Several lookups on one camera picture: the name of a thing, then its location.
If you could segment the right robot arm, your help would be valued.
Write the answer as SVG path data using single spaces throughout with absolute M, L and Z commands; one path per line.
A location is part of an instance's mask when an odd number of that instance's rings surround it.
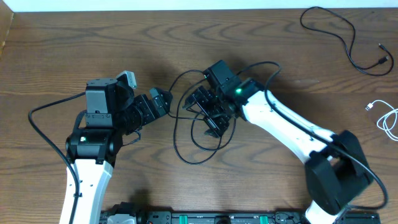
M 220 60 L 203 75 L 210 88 L 199 86 L 184 102 L 205 116 L 207 134 L 220 138 L 232 118 L 259 126 L 289 148 L 304 164 L 312 198 L 305 211 L 309 223 L 344 223 L 351 201 L 372 182 L 358 138 L 321 128 L 283 105 L 253 78 L 242 80 Z

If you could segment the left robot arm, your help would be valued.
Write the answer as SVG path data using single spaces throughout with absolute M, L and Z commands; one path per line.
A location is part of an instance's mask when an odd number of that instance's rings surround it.
M 60 223 L 98 223 L 123 137 L 166 115 L 172 94 L 152 88 L 151 99 L 134 94 L 134 80 L 99 78 L 86 84 L 86 110 L 66 140 L 67 191 Z

